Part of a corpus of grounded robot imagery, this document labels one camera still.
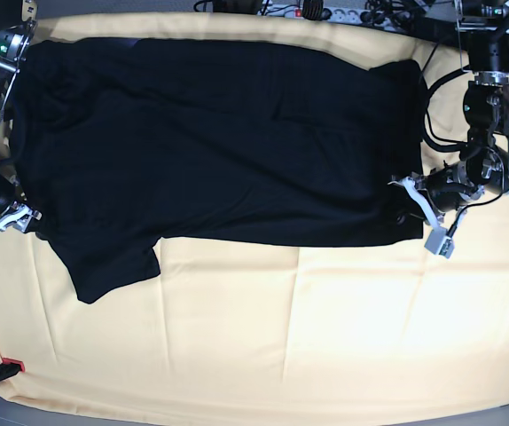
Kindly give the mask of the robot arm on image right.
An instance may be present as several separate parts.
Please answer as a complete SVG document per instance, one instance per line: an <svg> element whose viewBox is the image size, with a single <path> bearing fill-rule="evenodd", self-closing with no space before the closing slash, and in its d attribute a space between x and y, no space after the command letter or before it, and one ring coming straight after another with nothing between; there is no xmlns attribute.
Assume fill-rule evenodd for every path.
<svg viewBox="0 0 509 426"><path fill-rule="evenodd" d="M509 193L509 1L457 1L458 41L468 61L438 79L428 93L472 73L462 109L466 141L438 138L427 124L423 139L436 152L457 153L458 162L433 170L421 190L436 213L462 209L484 192Z"/></svg>

